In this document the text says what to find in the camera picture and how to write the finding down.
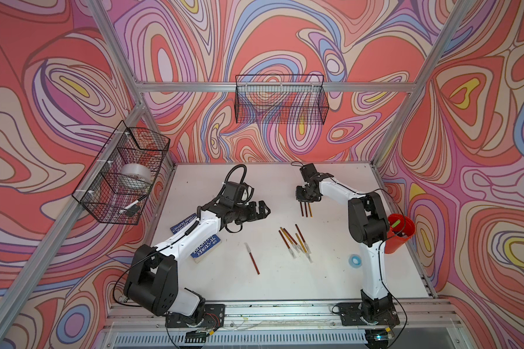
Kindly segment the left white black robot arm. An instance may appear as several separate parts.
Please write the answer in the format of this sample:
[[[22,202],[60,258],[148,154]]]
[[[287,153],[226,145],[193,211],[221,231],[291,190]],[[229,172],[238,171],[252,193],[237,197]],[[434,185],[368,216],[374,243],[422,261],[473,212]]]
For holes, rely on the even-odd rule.
[[[271,209],[263,201],[231,206],[212,201],[200,206],[196,219],[183,231],[154,247],[144,244],[138,248],[123,295],[155,316],[202,315],[205,299],[179,285],[178,264],[228,224],[242,225],[263,220],[270,214]]]

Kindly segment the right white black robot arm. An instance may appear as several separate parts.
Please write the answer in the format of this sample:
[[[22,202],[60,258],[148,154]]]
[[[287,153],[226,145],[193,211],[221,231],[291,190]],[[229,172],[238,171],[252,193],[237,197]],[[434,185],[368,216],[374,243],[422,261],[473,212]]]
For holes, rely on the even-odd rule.
[[[385,247],[390,223],[381,196],[372,191],[358,192],[337,181],[332,174],[317,171],[314,164],[299,167],[304,184],[295,189],[295,198],[301,203],[320,202],[328,197],[347,209],[350,236],[360,246],[363,280],[359,314],[369,325],[400,323],[394,306],[394,297],[384,280]]]

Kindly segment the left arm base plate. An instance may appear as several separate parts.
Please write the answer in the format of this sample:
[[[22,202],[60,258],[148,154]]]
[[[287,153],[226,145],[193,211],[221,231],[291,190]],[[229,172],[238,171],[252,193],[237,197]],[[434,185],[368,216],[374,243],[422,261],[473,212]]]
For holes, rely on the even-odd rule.
[[[191,316],[168,313],[165,326],[169,329],[208,329],[216,330],[224,325],[226,306],[222,303],[208,303]]]

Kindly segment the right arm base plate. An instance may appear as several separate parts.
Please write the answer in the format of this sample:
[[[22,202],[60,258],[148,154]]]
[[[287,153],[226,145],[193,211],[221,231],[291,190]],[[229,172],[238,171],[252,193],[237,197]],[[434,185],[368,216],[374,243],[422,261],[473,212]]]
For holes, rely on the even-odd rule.
[[[366,302],[340,302],[332,313],[340,316],[343,326],[396,327],[400,318],[393,304],[375,306]]]

